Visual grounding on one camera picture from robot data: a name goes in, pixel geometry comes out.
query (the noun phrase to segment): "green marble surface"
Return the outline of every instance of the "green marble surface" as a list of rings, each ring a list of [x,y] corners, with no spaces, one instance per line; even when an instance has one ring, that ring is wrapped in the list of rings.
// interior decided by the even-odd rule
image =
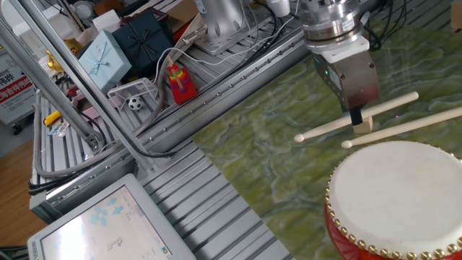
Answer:
[[[372,59],[378,102],[414,90],[420,95],[375,116],[375,131],[462,105],[462,35],[404,27]],[[359,135],[346,126],[301,144],[293,141],[295,134],[341,116],[339,102],[308,57],[193,137],[298,260],[341,259],[326,231],[323,200],[329,175],[355,151],[342,149],[341,142]],[[417,140],[462,155],[461,130],[457,118],[382,142]]]

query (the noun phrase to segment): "white wire basket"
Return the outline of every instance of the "white wire basket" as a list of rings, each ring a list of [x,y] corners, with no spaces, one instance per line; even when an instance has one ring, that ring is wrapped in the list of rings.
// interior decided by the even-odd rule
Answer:
[[[117,107],[119,112],[122,112],[124,106],[127,104],[127,100],[130,98],[148,95],[149,97],[144,96],[144,98],[150,98],[156,102],[157,94],[157,87],[147,78],[138,79],[120,87],[114,87],[108,92],[110,101]]]

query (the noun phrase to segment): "drumhead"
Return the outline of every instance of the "drumhead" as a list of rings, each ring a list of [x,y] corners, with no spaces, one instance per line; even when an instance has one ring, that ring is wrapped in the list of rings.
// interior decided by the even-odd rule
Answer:
[[[372,253],[427,260],[462,248],[462,162],[436,147],[356,151],[334,171],[326,201],[342,234]]]

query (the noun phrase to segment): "monitor screen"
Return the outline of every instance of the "monitor screen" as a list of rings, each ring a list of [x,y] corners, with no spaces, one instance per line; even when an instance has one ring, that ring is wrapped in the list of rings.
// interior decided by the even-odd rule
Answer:
[[[41,241],[46,260],[164,260],[172,257],[125,186]]]

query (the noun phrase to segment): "red toy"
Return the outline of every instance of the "red toy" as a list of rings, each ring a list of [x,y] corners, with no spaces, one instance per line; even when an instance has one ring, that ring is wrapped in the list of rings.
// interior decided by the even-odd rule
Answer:
[[[170,63],[168,67],[168,74],[170,80],[170,89],[173,93],[173,99],[178,105],[194,98],[197,95],[194,83],[189,76],[189,72],[186,68],[178,68],[172,59],[167,56]]]

